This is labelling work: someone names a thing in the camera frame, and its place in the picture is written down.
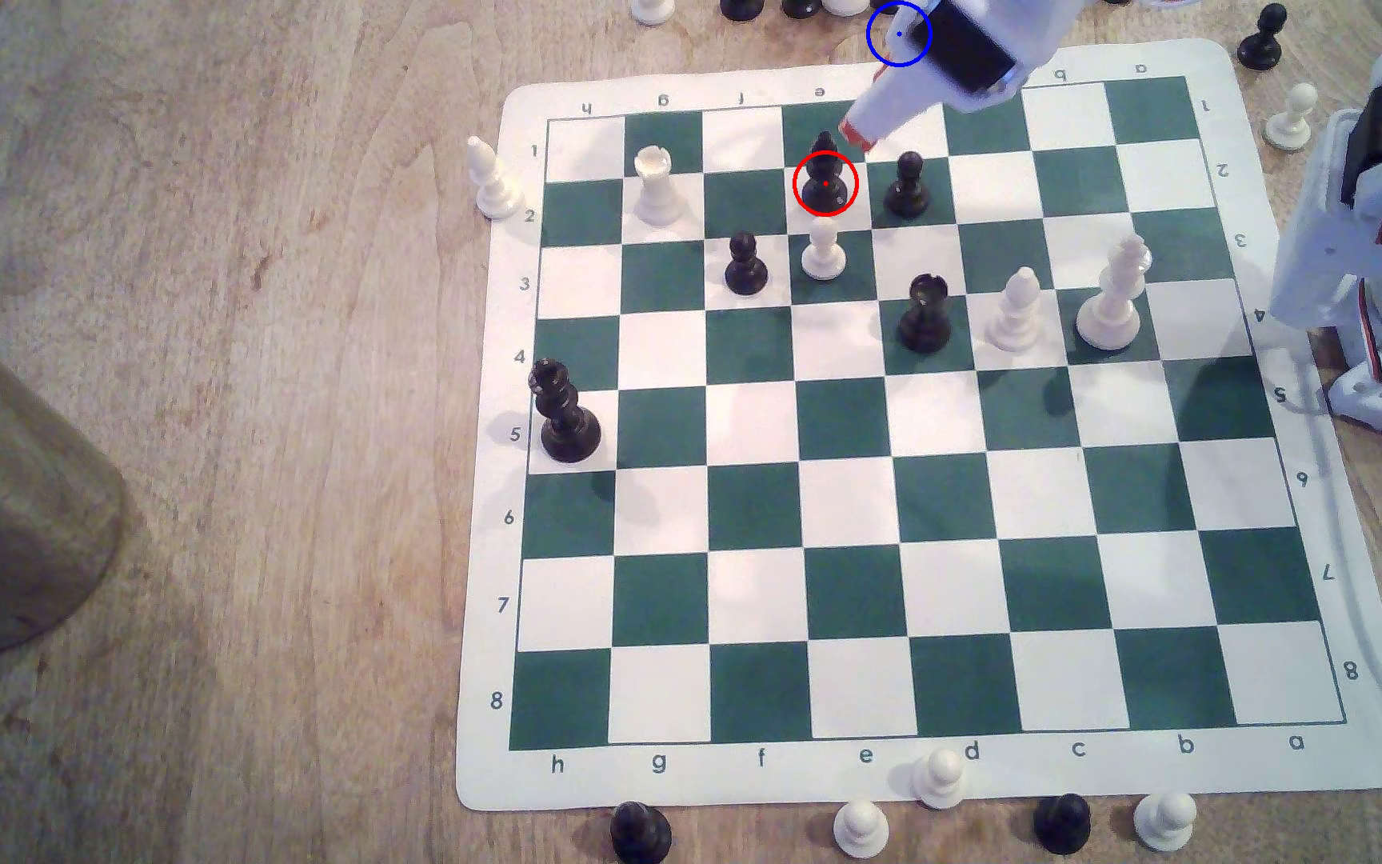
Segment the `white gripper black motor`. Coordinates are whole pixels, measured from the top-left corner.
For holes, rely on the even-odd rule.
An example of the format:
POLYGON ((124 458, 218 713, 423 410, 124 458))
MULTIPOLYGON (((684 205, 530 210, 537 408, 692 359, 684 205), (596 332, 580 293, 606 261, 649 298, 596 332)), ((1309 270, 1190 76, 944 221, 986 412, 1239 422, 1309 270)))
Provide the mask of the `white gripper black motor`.
MULTIPOLYGON (((1083 1, 937 1, 909 25, 911 53, 925 54, 949 80, 956 111, 990 108, 1019 93, 1048 64, 1083 12, 1083 1)), ((941 84, 915 84, 912 68, 880 68, 840 123, 844 138, 869 152, 923 115, 941 123, 941 84)))

